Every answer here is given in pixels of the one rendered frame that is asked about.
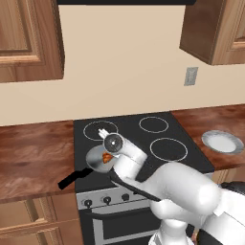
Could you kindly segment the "grey wall outlet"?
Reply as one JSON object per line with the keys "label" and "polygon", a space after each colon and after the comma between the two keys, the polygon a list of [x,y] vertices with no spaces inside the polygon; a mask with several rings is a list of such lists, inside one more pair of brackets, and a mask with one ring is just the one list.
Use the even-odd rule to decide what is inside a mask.
{"label": "grey wall outlet", "polygon": [[186,71],[185,86],[194,85],[197,77],[198,68],[188,67]]}

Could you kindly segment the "black stove with hob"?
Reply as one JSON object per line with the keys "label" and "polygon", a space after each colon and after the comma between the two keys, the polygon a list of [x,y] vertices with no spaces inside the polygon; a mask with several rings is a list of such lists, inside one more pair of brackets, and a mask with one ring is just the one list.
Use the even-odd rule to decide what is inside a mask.
{"label": "black stove with hob", "polygon": [[147,245],[161,225],[148,200],[110,180],[121,167],[143,182],[168,163],[206,176],[214,166],[169,112],[74,121],[75,181],[84,245]]}

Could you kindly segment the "wooden wall cupboard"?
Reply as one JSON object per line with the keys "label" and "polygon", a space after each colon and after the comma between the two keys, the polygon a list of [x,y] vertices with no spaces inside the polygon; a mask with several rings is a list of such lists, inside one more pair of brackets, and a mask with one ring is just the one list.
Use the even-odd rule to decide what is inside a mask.
{"label": "wooden wall cupboard", "polygon": [[180,48],[210,65],[245,64],[245,0],[186,6]]}
{"label": "wooden wall cupboard", "polygon": [[0,0],[0,83],[63,79],[56,0]]}

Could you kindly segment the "wooden base cupboard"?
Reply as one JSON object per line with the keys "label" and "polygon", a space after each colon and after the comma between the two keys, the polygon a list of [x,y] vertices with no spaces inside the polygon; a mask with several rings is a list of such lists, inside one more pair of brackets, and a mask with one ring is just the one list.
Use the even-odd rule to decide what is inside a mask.
{"label": "wooden base cupboard", "polygon": [[212,175],[212,180],[216,184],[232,181],[245,182],[245,167],[218,170]]}

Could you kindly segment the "grey round plate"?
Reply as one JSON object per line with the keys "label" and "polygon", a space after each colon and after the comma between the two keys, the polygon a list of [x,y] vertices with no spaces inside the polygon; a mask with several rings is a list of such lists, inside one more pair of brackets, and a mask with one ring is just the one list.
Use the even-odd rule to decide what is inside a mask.
{"label": "grey round plate", "polygon": [[239,154],[245,149],[245,144],[238,137],[220,130],[205,132],[202,142],[211,150],[223,154]]}

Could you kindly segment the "black range hood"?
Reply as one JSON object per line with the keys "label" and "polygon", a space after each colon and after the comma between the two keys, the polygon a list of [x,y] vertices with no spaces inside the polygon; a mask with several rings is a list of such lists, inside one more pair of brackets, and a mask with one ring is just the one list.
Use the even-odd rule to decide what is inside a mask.
{"label": "black range hood", "polygon": [[197,0],[56,0],[59,5],[111,5],[111,6],[186,6],[194,5]]}

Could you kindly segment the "black oven door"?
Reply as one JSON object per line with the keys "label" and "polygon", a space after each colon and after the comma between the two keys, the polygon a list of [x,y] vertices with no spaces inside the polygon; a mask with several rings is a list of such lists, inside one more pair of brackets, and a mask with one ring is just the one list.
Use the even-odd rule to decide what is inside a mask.
{"label": "black oven door", "polygon": [[88,212],[79,212],[84,245],[147,245],[161,224],[152,212],[106,220],[92,219]]}

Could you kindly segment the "wooden cupboard door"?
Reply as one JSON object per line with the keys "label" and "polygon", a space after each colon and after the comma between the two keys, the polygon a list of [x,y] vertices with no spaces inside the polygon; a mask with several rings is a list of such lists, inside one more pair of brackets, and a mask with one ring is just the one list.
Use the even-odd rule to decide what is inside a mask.
{"label": "wooden cupboard door", "polygon": [[0,229],[0,245],[83,245],[77,219]]}

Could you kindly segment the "wooden drawer front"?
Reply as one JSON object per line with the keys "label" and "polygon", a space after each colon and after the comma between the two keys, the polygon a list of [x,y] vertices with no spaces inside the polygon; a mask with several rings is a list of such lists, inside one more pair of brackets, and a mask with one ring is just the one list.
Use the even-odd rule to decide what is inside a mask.
{"label": "wooden drawer front", "polygon": [[0,233],[77,219],[78,207],[73,193],[0,204]]}

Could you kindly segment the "brown croissant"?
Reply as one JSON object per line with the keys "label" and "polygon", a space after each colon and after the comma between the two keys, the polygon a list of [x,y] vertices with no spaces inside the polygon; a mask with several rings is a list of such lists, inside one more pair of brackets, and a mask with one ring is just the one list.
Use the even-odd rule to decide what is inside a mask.
{"label": "brown croissant", "polygon": [[102,154],[102,161],[107,164],[108,162],[110,162],[113,159],[113,156],[111,154],[109,154],[108,152],[104,152]]}

